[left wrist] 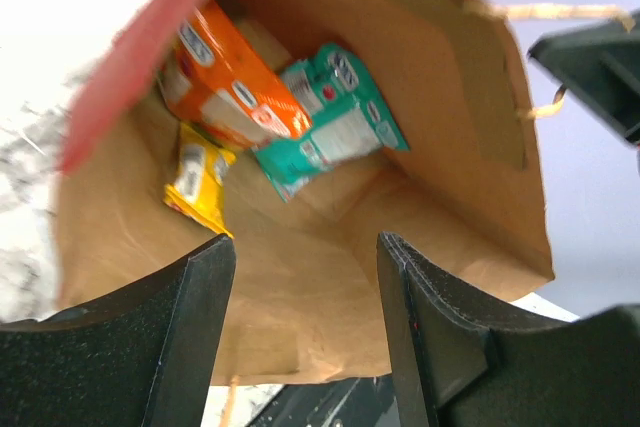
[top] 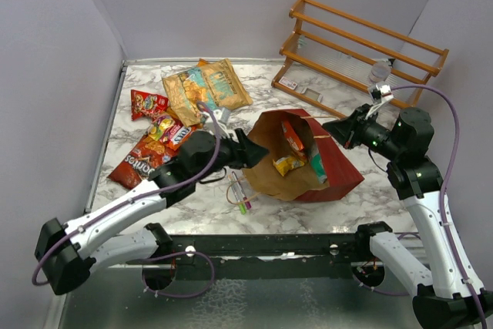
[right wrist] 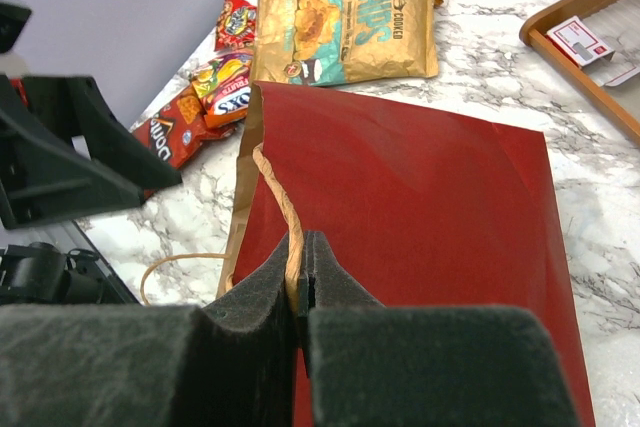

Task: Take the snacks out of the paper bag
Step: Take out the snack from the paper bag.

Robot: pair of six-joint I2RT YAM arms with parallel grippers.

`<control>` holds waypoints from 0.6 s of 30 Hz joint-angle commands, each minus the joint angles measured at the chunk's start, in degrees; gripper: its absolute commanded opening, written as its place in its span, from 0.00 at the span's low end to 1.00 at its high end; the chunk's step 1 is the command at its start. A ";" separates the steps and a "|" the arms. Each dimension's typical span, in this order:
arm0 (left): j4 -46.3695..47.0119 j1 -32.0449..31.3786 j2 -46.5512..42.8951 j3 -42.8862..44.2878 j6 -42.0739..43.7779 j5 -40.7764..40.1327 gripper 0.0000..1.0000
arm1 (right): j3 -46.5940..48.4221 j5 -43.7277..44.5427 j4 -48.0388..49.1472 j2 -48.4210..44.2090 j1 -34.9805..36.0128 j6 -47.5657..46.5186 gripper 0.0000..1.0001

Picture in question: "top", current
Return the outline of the red doritos chip bag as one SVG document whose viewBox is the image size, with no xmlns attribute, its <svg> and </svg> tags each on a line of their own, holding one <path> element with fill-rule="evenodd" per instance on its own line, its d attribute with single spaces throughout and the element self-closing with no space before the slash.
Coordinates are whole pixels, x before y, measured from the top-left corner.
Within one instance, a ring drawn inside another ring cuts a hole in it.
<svg viewBox="0 0 493 329">
<path fill-rule="evenodd" d="M 108 175 L 108 178 L 131 190 L 143 180 L 147 180 L 152 171 L 169 162 L 175 155 L 175 150 L 146 134 Z"/>
</svg>

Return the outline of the colourful orange candy bag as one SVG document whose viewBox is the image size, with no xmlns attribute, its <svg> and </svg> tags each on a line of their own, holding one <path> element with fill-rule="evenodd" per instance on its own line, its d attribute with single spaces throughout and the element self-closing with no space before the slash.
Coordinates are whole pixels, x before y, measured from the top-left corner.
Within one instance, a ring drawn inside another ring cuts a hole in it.
<svg viewBox="0 0 493 329">
<path fill-rule="evenodd" d="M 186 126 L 179 119 L 162 114 L 153 120 L 147 134 L 151 139 L 177 151 L 197 129 L 197 125 Z"/>
</svg>

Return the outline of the red brown paper bag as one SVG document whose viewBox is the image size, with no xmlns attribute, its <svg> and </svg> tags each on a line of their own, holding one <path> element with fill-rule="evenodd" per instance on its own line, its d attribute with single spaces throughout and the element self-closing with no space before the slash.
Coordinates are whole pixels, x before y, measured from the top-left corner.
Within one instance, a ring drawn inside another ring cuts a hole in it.
<svg viewBox="0 0 493 329">
<path fill-rule="evenodd" d="M 303 167 L 281 176 L 274 168 L 273 161 L 285 156 L 297 157 L 284 138 L 281 128 L 284 119 L 290 121 L 304 144 L 307 161 Z M 335 201 L 344 198 L 364 180 L 331 135 L 317 121 L 317 117 L 303 109 L 262 112 L 247 136 L 269 150 L 269 154 L 254 168 L 242 170 L 243 175 L 240 179 L 246 181 L 253 191 L 253 194 L 247 197 L 249 201 L 259 196 L 308 203 Z M 325 183 L 318 182 L 310 165 L 309 152 L 313 144 L 319 149 L 327 174 Z"/>
</svg>

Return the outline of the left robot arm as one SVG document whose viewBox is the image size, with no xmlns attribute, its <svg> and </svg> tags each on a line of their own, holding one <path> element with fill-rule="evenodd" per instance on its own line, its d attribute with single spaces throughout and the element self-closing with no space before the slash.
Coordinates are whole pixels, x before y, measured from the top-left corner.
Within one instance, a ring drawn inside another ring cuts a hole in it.
<svg viewBox="0 0 493 329">
<path fill-rule="evenodd" d="M 196 184 L 224 167 L 242 170 L 255 167 L 268 149 L 254 143 L 241 129 L 225 136 L 195 131 L 175 157 L 153 170 L 149 177 L 119 199 L 94 213 L 61 223 L 52 218 L 40 230 L 35 246 L 38 264 L 32 284 L 41 286 L 38 275 L 56 295 L 67 294 L 85 283 L 91 273 L 124 260 L 162 263 L 169 243 L 147 227 L 124 238 L 121 232 L 137 221 L 158 213 L 195 192 Z"/>
</svg>

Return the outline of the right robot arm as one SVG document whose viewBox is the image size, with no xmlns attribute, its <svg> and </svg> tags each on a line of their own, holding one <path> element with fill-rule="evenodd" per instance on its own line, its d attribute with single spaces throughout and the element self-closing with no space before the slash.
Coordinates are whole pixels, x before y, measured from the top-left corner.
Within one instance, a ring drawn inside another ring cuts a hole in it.
<svg viewBox="0 0 493 329">
<path fill-rule="evenodd" d="M 323 128 L 346 149 L 364 145 L 387 159 L 387 178 L 411 215 L 428 264 L 423 265 L 385 223 L 360 225 L 354 252 L 376 257 L 405 287 L 422 328 L 486 325 L 492 293 L 472 268 L 453 224 L 444 181 L 427 151 L 434 135 L 429 114 L 402 109 L 392 129 L 379 124 L 364 104 Z"/>
</svg>

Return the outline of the yellow kettle chips bag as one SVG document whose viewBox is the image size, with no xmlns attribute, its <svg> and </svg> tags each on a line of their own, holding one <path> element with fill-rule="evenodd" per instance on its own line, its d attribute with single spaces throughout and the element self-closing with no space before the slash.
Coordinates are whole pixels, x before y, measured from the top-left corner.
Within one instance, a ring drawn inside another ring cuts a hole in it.
<svg viewBox="0 0 493 329">
<path fill-rule="evenodd" d="M 201 67 L 201 66 L 204 66 L 204 65 L 209 65 L 209 62 L 206 61 L 205 59 L 199 59 L 198 63 L 197 63 L 197 67 Z"/>
</svg>

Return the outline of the red cheez-it snack bag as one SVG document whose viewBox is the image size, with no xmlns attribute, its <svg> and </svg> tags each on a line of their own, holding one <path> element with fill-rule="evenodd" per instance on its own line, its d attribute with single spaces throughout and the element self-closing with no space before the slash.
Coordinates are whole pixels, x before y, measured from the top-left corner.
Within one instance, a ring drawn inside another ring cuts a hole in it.
<svg viewBox="0 0 493 329">
<path fill-rule="evenodd" d="M 135 89 L 130 91 L 130 98 L 132 121 L 142 117 L 156 119 L 167 110 L 169 105 L 169 100 L 165 96 Z"/>
</svg>

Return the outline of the gold foil snack bag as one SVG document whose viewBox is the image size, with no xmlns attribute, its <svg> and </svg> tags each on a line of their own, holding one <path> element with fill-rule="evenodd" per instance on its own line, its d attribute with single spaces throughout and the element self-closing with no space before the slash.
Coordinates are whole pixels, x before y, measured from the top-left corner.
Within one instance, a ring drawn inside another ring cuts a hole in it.
<svg viewBox="0 0 493 329">
<path fill-rule="evenodd" d="M 165 77 L 163 87 L 171 109 L 185 126 L 201 122 L 198 102 L 203 102 L 213 111 L 218 108 L 235 110 L 253 103 L 229 59 Z"/>
</svg>

